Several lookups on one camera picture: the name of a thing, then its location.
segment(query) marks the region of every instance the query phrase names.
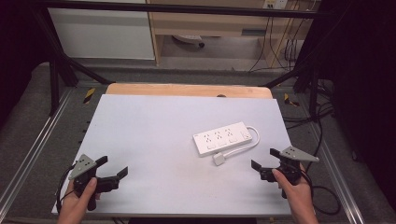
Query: wall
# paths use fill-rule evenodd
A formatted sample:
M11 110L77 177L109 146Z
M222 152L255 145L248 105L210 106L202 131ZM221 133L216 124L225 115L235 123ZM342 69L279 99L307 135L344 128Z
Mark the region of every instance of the wall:
M106 2L146 3L145 0ZM64 52L70 57L154 60L146 12L50 8L49 13Z

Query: person's left hand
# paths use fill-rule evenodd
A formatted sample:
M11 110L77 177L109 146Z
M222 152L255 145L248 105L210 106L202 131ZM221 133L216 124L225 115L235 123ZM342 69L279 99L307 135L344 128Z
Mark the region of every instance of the person's left hand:
M74 181L70 181L67 186L66 194L74 190ZM90 180L87 187L85 187L81 196L78 197L75 192L70 193L64 197L64 204L62 205L61 214L58 218L58 223L80 223L87 212L88 202L96 189L97 179L94 177Z

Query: power strip switch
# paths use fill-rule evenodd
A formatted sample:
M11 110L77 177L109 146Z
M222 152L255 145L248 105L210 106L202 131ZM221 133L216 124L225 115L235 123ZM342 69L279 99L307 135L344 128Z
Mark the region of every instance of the power strip switch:
M252 136L243 122L197 133L193 138L200 157L241 146L252 140Z

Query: hand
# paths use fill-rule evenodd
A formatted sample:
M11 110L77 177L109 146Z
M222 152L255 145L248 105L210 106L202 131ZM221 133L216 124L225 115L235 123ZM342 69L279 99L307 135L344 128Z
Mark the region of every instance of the hand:
M70 181L67 186L66 194L74 190L74 181ZM75 192L64 197L64 204L62 205L61 214L59 215L58 223L80 223L87 212L88 201L94 194L97 180L92 178L87 187L78 197Z
M291 215L296 223L318 223L315 216L314 206L311 198L311 188L304 178L293 186L289 180L277 169L273 169L274 177L279 186L285 190L288 196Z

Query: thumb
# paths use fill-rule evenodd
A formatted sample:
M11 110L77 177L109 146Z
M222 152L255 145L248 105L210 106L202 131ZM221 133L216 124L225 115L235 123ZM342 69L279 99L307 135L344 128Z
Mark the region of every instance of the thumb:
M288 193L291 190L291 183L289 180L277 169L272 169L272 172L280 187Z
M88 201L90 200L91 196L95 193L96 184L97 184L97 179L93 177L88 183L87 187L85 187L81 196L79 197L79 200L82 203L88 204Z

